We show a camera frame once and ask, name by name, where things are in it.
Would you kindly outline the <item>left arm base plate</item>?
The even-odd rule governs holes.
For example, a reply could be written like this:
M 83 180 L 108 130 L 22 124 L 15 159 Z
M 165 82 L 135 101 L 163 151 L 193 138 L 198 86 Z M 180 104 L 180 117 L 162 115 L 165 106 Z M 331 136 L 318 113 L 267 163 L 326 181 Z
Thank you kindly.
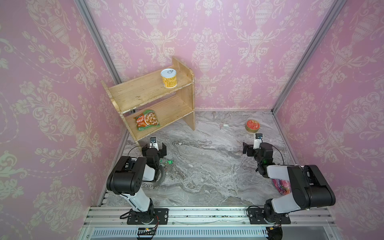
M 127 225 L 167 225 L 169 209 L 155 208 L 141 213 L 130 210 L 127 217 Z

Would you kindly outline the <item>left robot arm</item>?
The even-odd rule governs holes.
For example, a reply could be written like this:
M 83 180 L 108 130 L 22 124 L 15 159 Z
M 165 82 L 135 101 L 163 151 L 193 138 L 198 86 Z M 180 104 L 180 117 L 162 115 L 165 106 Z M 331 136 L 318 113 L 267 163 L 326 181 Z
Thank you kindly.
M 156 143 L 143 147 L 143 155 L 122 156 L 108 176 L 107 190 L 123 197 L 131 209 L 120 216 L 128 225 L 166 225 L 169 209 L 155 208 L 153 200 L 142 189 L 142 183 L 156 184 L 165 176 L 160 160 L 167 155 L 167 146 Z

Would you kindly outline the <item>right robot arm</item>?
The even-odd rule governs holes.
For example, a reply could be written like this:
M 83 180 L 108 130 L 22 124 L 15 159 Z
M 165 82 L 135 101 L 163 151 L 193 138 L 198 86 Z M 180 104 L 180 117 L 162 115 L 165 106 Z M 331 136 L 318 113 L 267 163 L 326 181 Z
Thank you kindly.
M 333 206 L 336 196 L 316 165 L 276 165 L 274 146 L 260 143 L 259 147 L 243 143 L 243 154 L 257 162 L 257 172 L 264 178 L 290 183 L 290 193 L 266 201 L 263 217 L 266 222 L 280 224 L 287 214 L 310 208 Z

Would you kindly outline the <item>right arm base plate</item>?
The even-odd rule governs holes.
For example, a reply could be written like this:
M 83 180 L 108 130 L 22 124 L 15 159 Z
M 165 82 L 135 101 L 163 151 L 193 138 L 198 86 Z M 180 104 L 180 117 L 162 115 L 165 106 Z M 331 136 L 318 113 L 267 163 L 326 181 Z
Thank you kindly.
M 276 214 L 273 210 L 250 206 L 246 209 L 246 215 L 251 225 L 289 225 L 289 214 Z

